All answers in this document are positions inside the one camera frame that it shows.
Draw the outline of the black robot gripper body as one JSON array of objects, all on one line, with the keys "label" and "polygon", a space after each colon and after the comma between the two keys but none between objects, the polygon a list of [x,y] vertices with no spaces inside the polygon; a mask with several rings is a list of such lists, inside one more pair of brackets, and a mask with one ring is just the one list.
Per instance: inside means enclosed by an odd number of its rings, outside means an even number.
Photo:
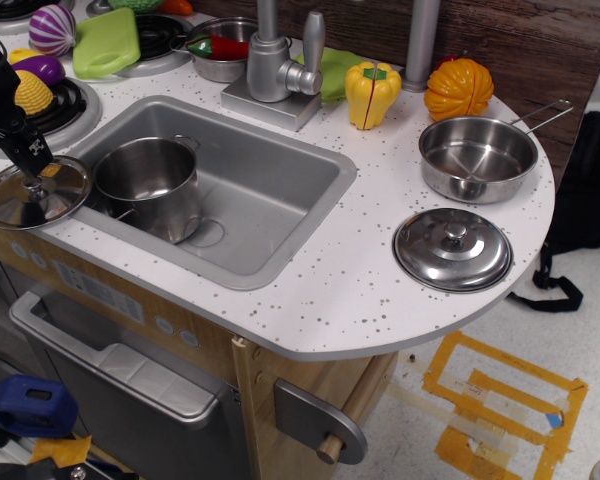
[{"label": "black robot gripper body", "polygon": [[52,162],[52,153],[42,133],[15,103],[20,83],[0,42],[0,150],[26,176],[37,177]]}]

